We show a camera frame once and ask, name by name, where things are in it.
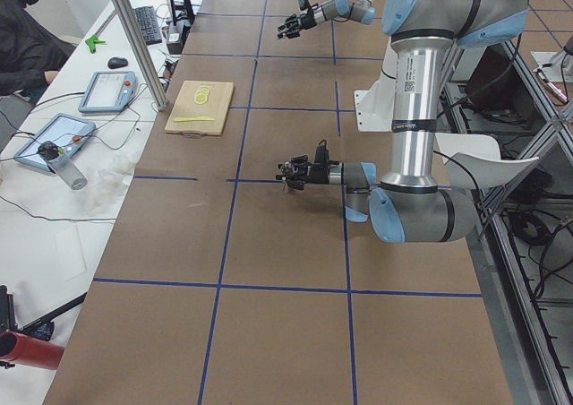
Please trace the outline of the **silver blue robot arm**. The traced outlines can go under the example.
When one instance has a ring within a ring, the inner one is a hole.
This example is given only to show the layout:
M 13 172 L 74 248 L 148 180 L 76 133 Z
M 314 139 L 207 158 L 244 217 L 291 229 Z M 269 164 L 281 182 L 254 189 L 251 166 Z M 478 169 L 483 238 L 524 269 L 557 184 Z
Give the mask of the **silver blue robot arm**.
M 303 30 L 309 30 L 327 21 L 353 21 L 370 25 L 375 16 L 374 0 L 327 0 L 311 4 L 298 0 L 299 14 L 292 14 L 278 26 L 278 39 L 298 38 Z
M 370 222 L 385 242 L 449 242 L 465 237 L 477 215 L 473 201 L 441 190 L 432 176 L 434 135 L 444 57 L 452 46 L 488 47 L 513 39 L 526 24 L 529 0 L 387 0 L 382 29 L 397 54 L 389 171 L 371 163 L 339 163 L 320 142 L 313 158 L 280 165 L 279 179 L 341 184 L 346 217 Z

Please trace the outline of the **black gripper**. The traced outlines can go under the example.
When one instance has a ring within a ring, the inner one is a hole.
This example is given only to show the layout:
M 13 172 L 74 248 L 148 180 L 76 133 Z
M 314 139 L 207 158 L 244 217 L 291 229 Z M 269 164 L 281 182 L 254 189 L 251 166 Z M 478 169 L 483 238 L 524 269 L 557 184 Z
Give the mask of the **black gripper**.
M 312 163 L 307 155 L 293 157 L 289 161 L 292 172 L 306 172 L 305 175 L 275 175 L 277 181 L 283 182 L 288 188 L 303 191 L 307 183 L 328 185 L 330 164 Z
M 299 38 L 301 30 L 309 30 L 317 25 L 314 17 L 314 10 L 307 9 L 306 11 L 297 14 L 291 14 L 285 21 L 278 26 L 278 39 L 295 39 Z

